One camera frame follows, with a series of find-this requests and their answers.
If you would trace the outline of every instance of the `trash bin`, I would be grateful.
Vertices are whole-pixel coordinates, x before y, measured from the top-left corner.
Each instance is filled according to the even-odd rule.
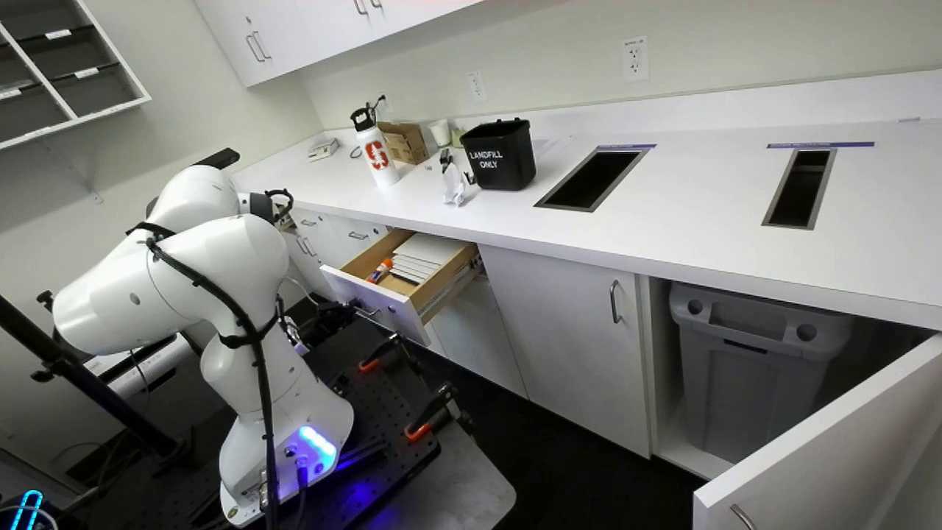
[[[693,445],[730,461],[816,410],[855,317],[694,286],[671,286]]]
[[[463,136],[479,187],[528,187],[535,177],[531,121],[479,124]]]

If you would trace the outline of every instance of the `cabinet door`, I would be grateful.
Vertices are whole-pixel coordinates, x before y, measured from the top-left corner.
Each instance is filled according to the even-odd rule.
[[[245,86],[313,62],[295,0],[195,0]]]
[[[694,530],[878,526],[940,426],[942,336],[694,491]]]
[[[491,283],[478,277],[429,324],[429,349],[528,398]]]
[[[649,455],[637,277],[482,248],[531,398]]]
[[[391,36],[391,33],[428,24],[432,16],[443,16],[448,12],[473,6],[478,0],[363,0],[363,3],[367,3],[372,9],[378,36]]]
[[[378,37],[372,0],[295,0],[314,58],[340,55]]]

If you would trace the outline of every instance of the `wall-mounted shelf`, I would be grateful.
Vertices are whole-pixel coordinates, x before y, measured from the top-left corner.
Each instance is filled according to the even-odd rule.
[[[148,100],[79,0],[0,0],[0,149]]]

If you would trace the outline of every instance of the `drawer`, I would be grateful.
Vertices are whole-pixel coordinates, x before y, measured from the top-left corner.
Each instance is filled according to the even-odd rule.
[[[428,345],[429,336],[425,324],[473,280],[478,248],[463,243],[463,249],[437,268],[425,283],[410,283],[391,274],[384,283],[372,283],[367,277],[378,271],[378,265],[388,258],[410,236],[413,231],[407,228],[388,228],[344,268],[322,265],[322,271],[340,302],[357,302],[363,317],[395,329],[416,345]]]

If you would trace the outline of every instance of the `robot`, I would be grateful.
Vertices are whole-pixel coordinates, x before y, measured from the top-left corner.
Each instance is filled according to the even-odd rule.
[[[57,332],[86,354],[214,326],[201,374],[235,410],[219,452],[220,513],[235,526],[270,514],[270,493],[279,504],[331,476],[354,430],[354,407],[273,326],[288,248],[242,202],[219,167],[178,174],[148,220],[54,302]]]

